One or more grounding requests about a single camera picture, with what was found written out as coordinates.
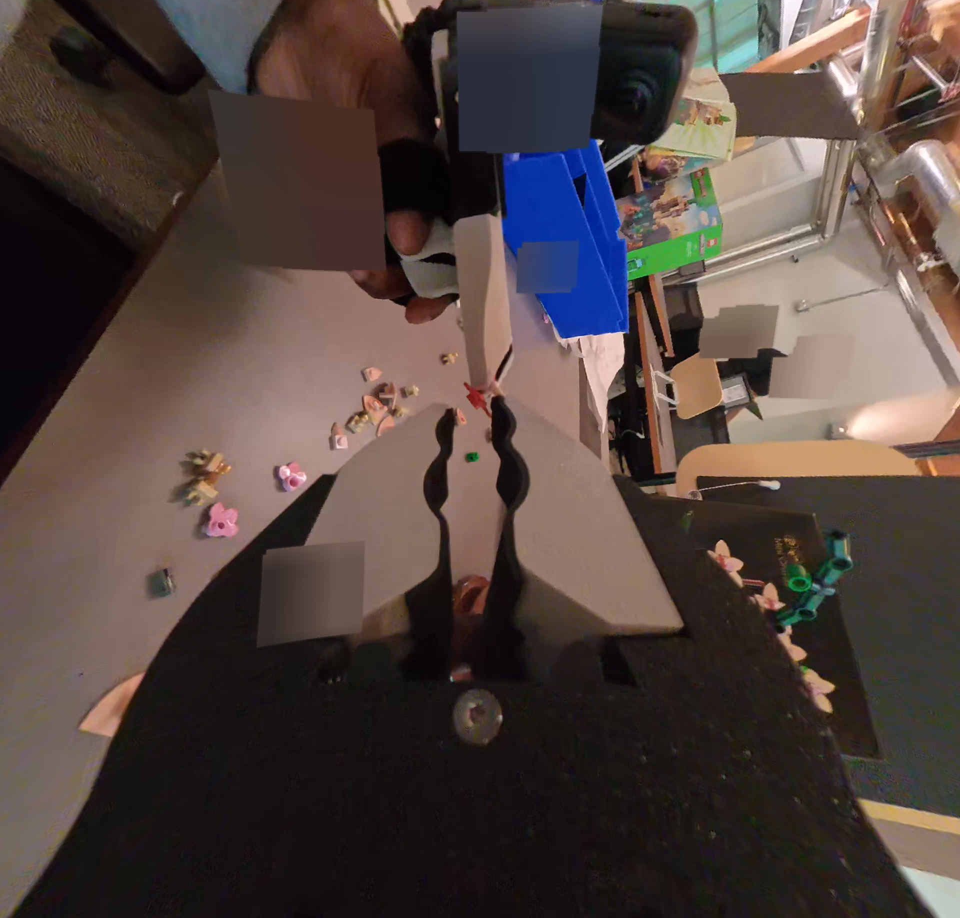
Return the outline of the pile of tan petal pieces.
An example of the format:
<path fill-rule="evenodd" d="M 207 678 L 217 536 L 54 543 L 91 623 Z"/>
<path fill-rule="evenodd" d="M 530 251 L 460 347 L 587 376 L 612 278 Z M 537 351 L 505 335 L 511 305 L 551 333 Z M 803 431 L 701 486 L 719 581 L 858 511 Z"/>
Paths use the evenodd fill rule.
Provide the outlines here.
<path fill-rule="evenodd" d="M 347 451 L 352 437 L 367 432 L 379 437 L 390 431 L 410 413 L 409 403 L 421 394 L 417 384 L 398 384 L 377 366 L 362 367 L 360 375 L 365 390 L 359 404 L 343 421 L 331 424 L 328 445 L 332 452 Z"/>

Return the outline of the pale pink petal piece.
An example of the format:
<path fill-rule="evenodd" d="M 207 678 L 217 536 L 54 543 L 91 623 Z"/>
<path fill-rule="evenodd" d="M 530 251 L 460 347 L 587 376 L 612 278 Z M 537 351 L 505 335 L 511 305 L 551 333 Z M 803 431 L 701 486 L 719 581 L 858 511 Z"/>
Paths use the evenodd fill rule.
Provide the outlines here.
<path fill-rule="evenodd" d="M 144 676 L 141 671 L 114 685 L 80 721 L 78 732 L 111 740 L 117 734 Z"/>

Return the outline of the blue divided plastic bin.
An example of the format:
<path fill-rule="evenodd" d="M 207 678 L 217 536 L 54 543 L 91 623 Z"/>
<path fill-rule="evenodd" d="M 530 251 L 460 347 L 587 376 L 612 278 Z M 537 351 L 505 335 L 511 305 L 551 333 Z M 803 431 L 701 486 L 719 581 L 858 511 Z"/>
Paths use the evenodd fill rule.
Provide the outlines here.
<path fill-rule="evenodd" d="M 561 338 L 629 328 L 627 245 L 599 144 L 504 158 L 503 236 L 521 293 Z"/>

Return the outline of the beige wooden chair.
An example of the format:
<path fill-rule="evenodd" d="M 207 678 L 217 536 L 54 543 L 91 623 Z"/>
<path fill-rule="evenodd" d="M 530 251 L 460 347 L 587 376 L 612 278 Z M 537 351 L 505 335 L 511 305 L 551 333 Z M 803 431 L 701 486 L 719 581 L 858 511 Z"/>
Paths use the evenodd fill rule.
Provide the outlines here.
<path fill-rule="evenodd" d="M 652 370 L 654 398 L 666 403 L 679 420 L 696 418 L 725 404 L 717 360 L 696 353 L 670 372 Z"/>

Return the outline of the person's left hand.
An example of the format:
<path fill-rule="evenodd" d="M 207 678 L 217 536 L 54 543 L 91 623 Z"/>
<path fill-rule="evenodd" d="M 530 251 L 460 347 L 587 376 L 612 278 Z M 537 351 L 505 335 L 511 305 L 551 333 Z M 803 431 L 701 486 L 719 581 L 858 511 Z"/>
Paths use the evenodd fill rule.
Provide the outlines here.
<path fill-rule="evenodd" d="M 438 318 L 455 295 L 418 295 L 402 256 L 421 252 L 450 203 L 436 146 L 435 105 L 374 0 L 281 0 L 250 52 L 250 94 L 370 112 L 384 189 L 385 265 L 349 276 L 374 299 L 402 304 L 405 319 Z"/>

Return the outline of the silver ventilation duct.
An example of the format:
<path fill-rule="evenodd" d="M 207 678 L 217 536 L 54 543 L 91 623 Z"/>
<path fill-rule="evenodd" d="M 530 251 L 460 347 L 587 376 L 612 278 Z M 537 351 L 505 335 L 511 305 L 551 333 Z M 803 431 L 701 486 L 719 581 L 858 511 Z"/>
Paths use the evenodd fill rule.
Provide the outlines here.
<path fill-rule="evenodd" d="M 818 33 L 827 129 L 814 229 L 848 205 L 897 241 L 919 273 L 958 271 L 958 59 L 927 35 L 863 37 L 866 16 Z"/>

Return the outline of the black toy set box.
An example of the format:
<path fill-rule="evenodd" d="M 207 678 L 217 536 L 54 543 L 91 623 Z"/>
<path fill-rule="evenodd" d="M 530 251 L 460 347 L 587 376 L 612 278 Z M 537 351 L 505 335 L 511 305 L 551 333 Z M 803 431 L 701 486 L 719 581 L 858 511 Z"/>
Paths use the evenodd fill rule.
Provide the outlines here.
<path fill-rule="evenodd" d="M 849 534 L 854 569 L 832 600 L 866 695 L 878 757 L 846 751 L 860 797 L 943 816 L 959 811 L 957 476 L 780 478 L 776 491 L 696 486 L 707 501 L 814 515 Z"/>

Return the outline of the grey desk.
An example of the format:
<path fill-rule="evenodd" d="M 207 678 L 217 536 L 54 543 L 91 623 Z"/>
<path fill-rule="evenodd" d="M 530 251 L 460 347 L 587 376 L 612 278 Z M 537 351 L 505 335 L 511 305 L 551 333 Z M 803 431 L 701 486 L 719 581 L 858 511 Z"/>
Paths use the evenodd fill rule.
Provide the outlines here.
<path fill-rule="evenodd" d="M 493 564 L 498 500 L 486 418 L 467 401 L 458 312 L 408 324 L 345 275 L 259 271 L 238 255 L 219 167 L 172 227 L 89 358 L 2 486 L 2 916 L 43 872 L 86 801 L 108 741 L 78 731 L 124 679 L 145 672 L 200 592 L 296 495 L 275 468 L 315 482 L 371 432 L 330 449 L 359 405 L 361 368 L 461 408 L 447 513 L 454 575 Z M 440 355 L 456 352 L 445 366 Z M 222 453 L 231 471 L 211 502 L 182 501 L 187 453 Z M 211 504 L 239 532 L 208 538 Z M 169 567 L 175 593 L 150 599 Z"/>

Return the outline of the gold tan toy assembly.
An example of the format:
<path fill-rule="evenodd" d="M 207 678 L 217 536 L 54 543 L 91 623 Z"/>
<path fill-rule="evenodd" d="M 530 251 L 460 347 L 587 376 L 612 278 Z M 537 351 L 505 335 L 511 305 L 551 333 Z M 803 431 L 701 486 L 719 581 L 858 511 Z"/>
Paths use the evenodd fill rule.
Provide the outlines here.
<path fill-rule="evenodd" d="M 187 452 L 189 480 L 183 487 L 181 500 L 189 505 L 213 502 L 219 494 L 218 483 L 228 475 L 232 466 L 222 452 L 196 449 Z"/>

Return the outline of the green toy box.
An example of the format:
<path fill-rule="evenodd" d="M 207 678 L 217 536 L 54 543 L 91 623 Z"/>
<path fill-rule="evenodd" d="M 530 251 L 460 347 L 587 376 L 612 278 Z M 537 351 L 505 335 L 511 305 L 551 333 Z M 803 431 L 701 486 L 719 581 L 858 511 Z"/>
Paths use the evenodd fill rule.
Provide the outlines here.
<path fill-rule="evenodd" d="M 722 251 L 723 220 L 707 168 L 659 181 L 615 204 L 628 281 L 704 263 Z"/>

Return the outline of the pale wooden round table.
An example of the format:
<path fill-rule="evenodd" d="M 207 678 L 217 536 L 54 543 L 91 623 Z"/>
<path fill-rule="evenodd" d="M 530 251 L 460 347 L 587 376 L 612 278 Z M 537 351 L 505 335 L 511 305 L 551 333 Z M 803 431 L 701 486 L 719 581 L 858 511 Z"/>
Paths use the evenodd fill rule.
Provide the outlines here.
<path fill-rule="evenodd" d="M 678 463 L 673 497 L 701 478 L 762 479 L 920 477 L 916 462 L 893 447 L 862 440 L 707 444 Z"/>

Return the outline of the white crumpled papers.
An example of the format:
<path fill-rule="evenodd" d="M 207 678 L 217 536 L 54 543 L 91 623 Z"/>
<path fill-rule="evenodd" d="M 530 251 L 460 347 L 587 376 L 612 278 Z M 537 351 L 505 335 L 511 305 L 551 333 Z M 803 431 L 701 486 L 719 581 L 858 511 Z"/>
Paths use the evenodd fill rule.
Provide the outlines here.
<path fill-rule="evenodd" d="M 609 391 L 625 362 L 622 332 L 576 339 L 586 381 L 586 406 L 597 432 L 606 432 Z"/>

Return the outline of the illustrated pale booklet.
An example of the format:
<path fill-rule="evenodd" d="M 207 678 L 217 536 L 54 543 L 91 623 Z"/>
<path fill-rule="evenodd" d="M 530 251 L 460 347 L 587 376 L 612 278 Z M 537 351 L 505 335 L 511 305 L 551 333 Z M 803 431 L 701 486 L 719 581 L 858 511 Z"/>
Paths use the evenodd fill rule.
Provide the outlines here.
<path fill-rule="evenodd" d="M 671 123 L 640 162 L 655 182 L 713 168 L 730 161 L 738 137 L 738 110 L 711 67 L 691 70 Z"/>

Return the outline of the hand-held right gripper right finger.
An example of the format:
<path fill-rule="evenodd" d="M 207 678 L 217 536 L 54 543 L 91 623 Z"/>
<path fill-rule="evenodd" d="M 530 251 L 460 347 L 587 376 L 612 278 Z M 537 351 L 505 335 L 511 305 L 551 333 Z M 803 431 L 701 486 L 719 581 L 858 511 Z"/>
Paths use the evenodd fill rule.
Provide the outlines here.
<path fill-rule="evenodd" d="M 573 646 L 684 623 L 607 466 L 523 402 L 490 405 L 505 514 L 484 612 L 482 675 L 545 680 Z"/>

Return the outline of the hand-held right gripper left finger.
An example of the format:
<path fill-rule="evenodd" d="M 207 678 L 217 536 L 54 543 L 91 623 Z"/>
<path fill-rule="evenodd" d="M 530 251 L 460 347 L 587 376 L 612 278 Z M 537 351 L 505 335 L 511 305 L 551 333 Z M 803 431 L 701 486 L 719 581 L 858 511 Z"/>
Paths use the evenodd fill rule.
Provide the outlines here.
<path fill-rule="evenodd" d="M 308 547 L 359 543 L 359 644 L 383 643 L 414 680 L 447 680 L 453 635 L 449 463 L 455 413 L 431 404 L 340 468 Z"/>

